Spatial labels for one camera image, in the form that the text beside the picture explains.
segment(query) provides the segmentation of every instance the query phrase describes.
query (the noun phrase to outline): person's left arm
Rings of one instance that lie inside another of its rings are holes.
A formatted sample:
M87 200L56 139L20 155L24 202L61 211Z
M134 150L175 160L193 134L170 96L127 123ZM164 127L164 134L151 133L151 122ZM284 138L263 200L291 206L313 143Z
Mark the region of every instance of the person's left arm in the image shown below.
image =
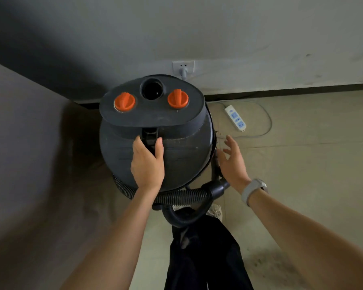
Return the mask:
M131 172L138 190L110 234L75 269L62 290L129 289L139 258L142 237L153 201L164 179L163 142L156 141L155 156L140 137L133 143Z

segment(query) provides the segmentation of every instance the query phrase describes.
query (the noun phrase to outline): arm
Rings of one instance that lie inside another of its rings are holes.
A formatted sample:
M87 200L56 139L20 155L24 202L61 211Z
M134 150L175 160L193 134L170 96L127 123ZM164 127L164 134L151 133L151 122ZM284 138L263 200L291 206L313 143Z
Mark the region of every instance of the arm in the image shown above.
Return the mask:
M240 193L251 181L237 143L218 151L226 180ZM363 250L314 220L284 206L261 189L248 204L288 255L293 265L315 289L363 289Z
M107 238L75 269L62 290L129 289L153 201L164 179L163 142L154 157L139 137L133 143L131 171L138 190Z

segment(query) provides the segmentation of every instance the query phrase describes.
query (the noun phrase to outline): round hole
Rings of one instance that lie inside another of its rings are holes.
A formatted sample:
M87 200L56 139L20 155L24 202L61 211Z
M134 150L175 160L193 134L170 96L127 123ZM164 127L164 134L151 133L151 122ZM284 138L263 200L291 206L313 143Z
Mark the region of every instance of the round hole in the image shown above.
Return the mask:
M163 85L157 79L148 79L142 86L142 95L148 100L154 100L163 94Z

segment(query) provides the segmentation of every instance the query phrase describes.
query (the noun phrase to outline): smartwatch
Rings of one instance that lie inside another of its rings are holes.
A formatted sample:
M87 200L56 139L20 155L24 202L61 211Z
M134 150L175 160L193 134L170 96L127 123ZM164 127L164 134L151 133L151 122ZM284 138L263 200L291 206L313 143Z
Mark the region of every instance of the smartwatch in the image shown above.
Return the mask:
M241 198L242 201L247 204L247 206L249 206L247 200L249 199L250 195L259 188L267 192L267 186L264 181L262 181L261 179L253 179L252 182L250 182L250 184L247 185L242 191Z

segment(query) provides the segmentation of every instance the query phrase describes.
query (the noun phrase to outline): black baseboard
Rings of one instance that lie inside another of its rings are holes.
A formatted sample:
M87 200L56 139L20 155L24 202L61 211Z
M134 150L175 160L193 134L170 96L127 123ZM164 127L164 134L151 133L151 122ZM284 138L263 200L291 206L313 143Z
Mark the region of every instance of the black baseboard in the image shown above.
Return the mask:
M303 87L303 88L291 88L284 90L262 90L259 92L223 93L220 95L205 95L204 97L207 102L213 102L216 100L236 100L240 98L279 97L283 95L307 95L310 93L327 93L327 92L351 92L354 90L363 90L363 83L333 85L329 87ZM81 106L90 110L99 109L99 103L81 104Z

